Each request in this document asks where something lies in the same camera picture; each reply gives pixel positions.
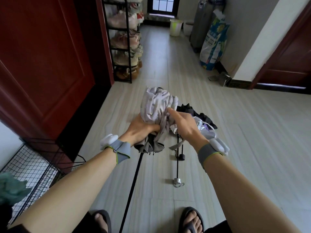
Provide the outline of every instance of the plastic bucket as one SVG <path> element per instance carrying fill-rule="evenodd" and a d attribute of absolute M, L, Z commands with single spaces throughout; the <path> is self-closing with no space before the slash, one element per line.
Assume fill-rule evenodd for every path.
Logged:
<path fill-rule="evenodd" d="M 190 36 L 193 27 L 193 21 L 184 22 L 184 34 L 185 36 Z"/>
<path fill-rule="evenodd" d="M 179 36 L 182 24 L 183 24 L 183 21 L 180 19 L 171 19 L 171 26 L 169 28 L 169 34 L 174 37 Z"/>

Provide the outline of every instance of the black slipper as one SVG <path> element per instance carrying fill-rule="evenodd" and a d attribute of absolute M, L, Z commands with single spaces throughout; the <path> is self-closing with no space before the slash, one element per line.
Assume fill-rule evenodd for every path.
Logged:
<path fill-rule="evenodd" d="M 188 222 L 185 226 L 183 226 L 185 219 L 187 218 L 189 213 L 191 213 L 192 211 L 195 211 L 196 215 L 201 220 L 202 232 L 204 232 L 203 219 L 202 219 L 200 213 L 195 208 L 186 207 L 183 210 L 183 213 L 181 214 L 181 217 L 180 217 L 180 220 L 179 220 L 178 233 L 184 233 L 186 230 L 189 230 L 191 233 L 196 233 L 192 221 Z"/>
<path fill-rule="evenodd" d="M 110 217 L 109 217 L 109 214 L 107 213 L 107 211 L 105 211 L 105 210 L 98 210 L 95 213 L 93 213 L 92 216 L 95 218 L 95 215 L 98 214 L 98 213 L 103 216 L 103 219 L 107 223 L 107 226 L 108 226 L 108 232 L 101 228 L 102 233 L 112 233 L 112 230 L 111 230 L 111 220 L 110 220 Z"/>

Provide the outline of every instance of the right hand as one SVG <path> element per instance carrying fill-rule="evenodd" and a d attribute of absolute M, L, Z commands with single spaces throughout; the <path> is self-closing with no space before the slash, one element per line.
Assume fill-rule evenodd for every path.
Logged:
<path fill-rule="evenodd" d="M 200 133 L 194 118 L 189 113 L 177 112 L 167 108 L 169 114 L 175 119 L 177 132 L 189 142 L 198 152 L 200 148 L 208 143 L 208 140 Z"/>

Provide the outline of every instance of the window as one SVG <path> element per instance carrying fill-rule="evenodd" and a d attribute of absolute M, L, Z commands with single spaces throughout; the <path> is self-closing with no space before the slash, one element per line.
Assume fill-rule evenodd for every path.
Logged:
<path fill-rule="evenodd" d="M 148 13 L 177 16 L 179 0 L 148 0 Z"/>

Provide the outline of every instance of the forearm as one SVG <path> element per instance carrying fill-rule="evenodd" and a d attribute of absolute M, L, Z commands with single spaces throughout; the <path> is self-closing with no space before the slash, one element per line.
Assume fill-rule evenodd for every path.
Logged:
<path fill-rule="evenodd" d="M 12 226 L 31 233 L 72 232 L 114 169 L 116 154 L 105 149 L 52 186 Z"/>
<path fill-rule="evenodd" d="M 300 232 L 221 154 L 206 159 L 204 169 L 232 232 Z"/>

